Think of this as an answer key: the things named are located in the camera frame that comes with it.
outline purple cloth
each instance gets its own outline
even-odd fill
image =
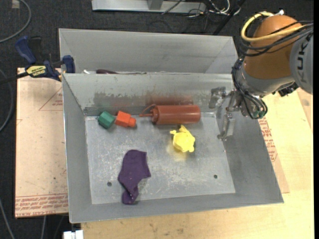
[[[119,182],[125,188],[122,194],[123,204],[133,204],[139,195],[139,182],[151,176],[146,154],[143,151],[129,150],[123,158],[122,169],[118,177]]]

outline yellow toy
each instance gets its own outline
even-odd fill
[[[173,145],[176,149],[180,150],[181,152],[193,152],[195,150],[195,137],[192,136],[183,125],[180,126],[178,133],[176,130],[172,130],[170,133],[174,135]]]

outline scratched metal surface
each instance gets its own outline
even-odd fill
[[[215,112],[207,108],[210,89],[224,85],[229,91],[229,75],[171,73],[121,75],[115,79],[110,75],[63,74],[62,78],[72,223],[283,201],[257,121],[234,113],[234,135],[223,143],[216,141],[228,101],[214,118]],[[153,95],[157,90],[161,94]],[[166,95],[171,91],[175,91],[174,95]],[[96,122],[101,109],[113,107],[114,112],[125,108],[139,114],[156,99],[200,105],[202,121],[188,126],[197,139],[195,153],[174,153],[169,148],[171,126],[153,126],[150,118],[138,117],[136,129],[117,126],[110,131]],[[117,176],[123,156],[131,148],[148,153],[152,176],[141,182],[137,204],[127,206],[120,201],[123,189]]]
[[[113,126],[106,130],[97,117],[85,118],[93,204],[121,201],[123,187],[117,177],[130,149],[147,152],[152,174],[140,182],[138,201],[235,193],[213,113],[202,114],[199,123],[186,125],[196,138],[193,153],[174,149],[169,131],[176,126],[153,125],[150,118],[136,119],[136,128]]]

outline green block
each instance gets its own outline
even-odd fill
[[[108,112],[102,112],[98,118],[99,124],[106,129],[110,128],[114,121],[115,117],[110,115]]]

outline metal base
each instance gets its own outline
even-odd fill
[[[165,12],[176,3],[176,1],[163,1],[160,9],[151,10],[147,0],[92,0],[92,10]],[[169,12],[189,13],[192,11],[195,14],[197,9],[204,11],[206,5],[199,2],[180,2]]]

